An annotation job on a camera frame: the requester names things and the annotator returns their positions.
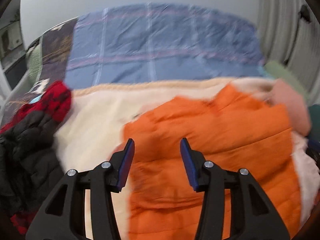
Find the blue fabric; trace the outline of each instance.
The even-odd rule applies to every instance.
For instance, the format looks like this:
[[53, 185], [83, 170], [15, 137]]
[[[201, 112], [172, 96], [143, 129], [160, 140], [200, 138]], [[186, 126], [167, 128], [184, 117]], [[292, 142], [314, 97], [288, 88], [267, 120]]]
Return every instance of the blue fabric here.
[[65, 83], [203, 80], [264, 76], [254, 26], [197, 6], [140, 4], [81, 16], [74, 29]]

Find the orange jacket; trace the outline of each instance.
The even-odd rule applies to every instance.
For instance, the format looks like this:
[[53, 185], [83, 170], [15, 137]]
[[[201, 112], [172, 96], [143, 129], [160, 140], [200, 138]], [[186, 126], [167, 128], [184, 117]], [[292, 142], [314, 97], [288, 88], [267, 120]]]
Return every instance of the orange jacket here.
[[[180, 156], [186, 137], [221, 168], [247, 168], [266, 191], [291, 236], [299, 230], [300, 191], [284, 106], [269, 106], [227, 85], [210, 101], [174, 98], [124, 127], [136, 151], [130, 176], [131, 240], [194, 239], [203, 194], [189, 185]], [[223, 239], [230, 233], [226, 191]]]

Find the black garment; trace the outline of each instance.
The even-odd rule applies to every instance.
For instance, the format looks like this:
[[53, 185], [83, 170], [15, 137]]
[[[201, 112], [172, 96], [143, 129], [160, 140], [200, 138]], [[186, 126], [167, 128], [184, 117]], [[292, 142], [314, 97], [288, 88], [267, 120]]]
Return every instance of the black garment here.
[[63, 176], [52, 148], [58, 122], [33, 111], [0, 134], [0, 209], [35, 211]]

